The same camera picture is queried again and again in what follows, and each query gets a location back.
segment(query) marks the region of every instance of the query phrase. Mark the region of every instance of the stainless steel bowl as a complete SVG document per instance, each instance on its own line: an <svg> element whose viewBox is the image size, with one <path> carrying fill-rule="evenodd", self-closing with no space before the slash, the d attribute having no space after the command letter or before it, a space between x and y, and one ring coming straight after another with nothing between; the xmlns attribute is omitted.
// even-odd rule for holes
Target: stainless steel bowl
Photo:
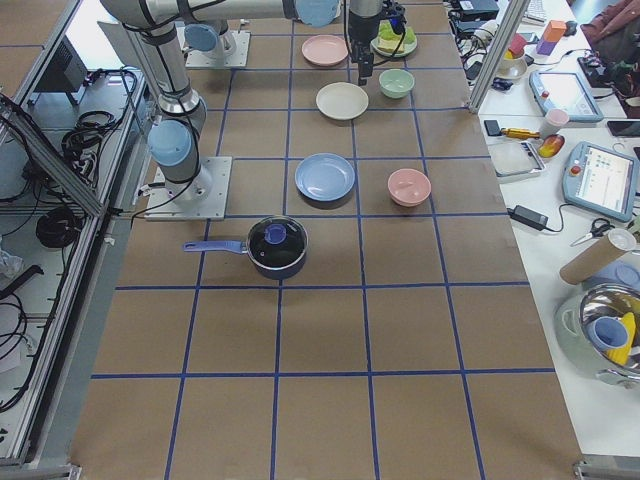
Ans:
<svg viewBox="0 0 640 480"><path fill-rule="evenodd" d="M611 361L597 349L587 335L587 325L602 316L640 315L640 292L622 285L599 285L586 294L569 298L556 313L558 344L572 363L584 374L611 385L635 387L640 383L640 354L630 355L625 365ZM640 335L634 335L633 347L640 347Z"/></svg>

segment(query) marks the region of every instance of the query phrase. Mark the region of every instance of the mounting plate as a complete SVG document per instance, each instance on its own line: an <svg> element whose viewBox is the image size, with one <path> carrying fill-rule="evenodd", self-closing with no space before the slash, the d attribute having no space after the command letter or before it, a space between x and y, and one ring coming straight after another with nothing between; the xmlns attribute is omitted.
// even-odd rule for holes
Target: mounting plate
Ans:
<svg viewBox="0 0 640 480"><path fill-rule="evenodd" d="M249 40L251 33L248 31L232 31L234 40L236 41L236 51L229 56L225 56L224 59L213 59L206 56L204 53L194 50L189 52L187 56L187 68L196 69L227 69L227 68L239 68L247 66L247 58L249 58Z"/></svg>
<svg viewBox="0 0 640 480"><path fill-rule="evenodd" d="M151 221L178 221L178 220L223 220L227 207L227 195L229 193L229 180L231 178L231 157L203 157L200 159L202 168L206 168L211 174L213 182L209 195L205 198L190 202L188 205L180 205L176 202L154 208L169 200L169 194L164 188L151 191L147 208L154 208L144 214ZM153 180L164 182L164 175L158 168Z"/></svg>

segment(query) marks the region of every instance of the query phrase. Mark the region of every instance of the purple block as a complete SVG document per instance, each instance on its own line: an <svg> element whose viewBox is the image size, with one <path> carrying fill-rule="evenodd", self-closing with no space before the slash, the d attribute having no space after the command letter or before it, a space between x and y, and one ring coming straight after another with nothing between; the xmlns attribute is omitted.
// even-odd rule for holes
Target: purple block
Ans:
<svg viewBox="0 0 640 480"><path fill-rule="evenodd" d="M547 42L544 39L540 39L536 45L536 53L538 55L551 55L553 49L556 48L558 42Z"/></svg>

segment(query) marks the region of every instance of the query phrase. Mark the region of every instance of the blue plate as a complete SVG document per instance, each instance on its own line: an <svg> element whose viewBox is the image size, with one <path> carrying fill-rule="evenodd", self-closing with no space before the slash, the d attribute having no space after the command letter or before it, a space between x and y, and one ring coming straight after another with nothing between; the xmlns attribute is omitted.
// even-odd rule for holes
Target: blue plate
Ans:
<svg viewBox="0 0 640 480"><path fill-rule="evenodd" d="M353 188L356 174L349 162L333 153L316 153L296 169L296 186L305 197L331 202Z"/></svg>

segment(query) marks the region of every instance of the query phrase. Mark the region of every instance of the screwdriver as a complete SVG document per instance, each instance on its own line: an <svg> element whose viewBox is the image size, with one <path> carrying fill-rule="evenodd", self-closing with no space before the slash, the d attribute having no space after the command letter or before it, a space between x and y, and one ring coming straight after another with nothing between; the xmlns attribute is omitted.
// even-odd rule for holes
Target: screwdriver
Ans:
<svg viewBox="0 0 640 480"><path fill-rule="evenodd" d="M505 137L519 138L523 140L527 138L540 138L540 132L532 132L526 128L503 128L500 130L500 133Z"/></svg>

